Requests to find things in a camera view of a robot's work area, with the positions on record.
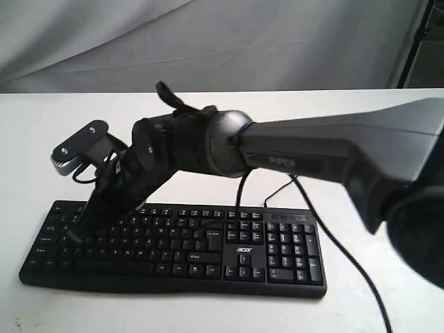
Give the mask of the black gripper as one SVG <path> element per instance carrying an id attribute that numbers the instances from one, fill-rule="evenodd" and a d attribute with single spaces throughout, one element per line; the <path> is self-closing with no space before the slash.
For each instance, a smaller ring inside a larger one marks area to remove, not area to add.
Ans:
<path id="1" fill-rule="evenodd" d="M 144 204 L 173 175 L 166 152 L 126 152 L 106 169 L 96 182 L 90 202 L 78 223 L 69 227 L 67 238 L 82 244 L 100 228 L 100 222 L 117 222 Z"/>

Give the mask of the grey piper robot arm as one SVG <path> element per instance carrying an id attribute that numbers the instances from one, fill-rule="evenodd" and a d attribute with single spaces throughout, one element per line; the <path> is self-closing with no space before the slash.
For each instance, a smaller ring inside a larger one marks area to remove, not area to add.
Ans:
<path id="1" fill-rule="evenodd" d="M 336 182 L 367 231 L 386 224 L 390 242 L 417 274 L 443 286 L 443 100 L 372 112 L 257 123 L 238 111 L 197 110 L 143 118 L 132 144 L 105 160 L 76 243 L 136 210 L 177 171 L 229 178 L 269 169 Z"/>

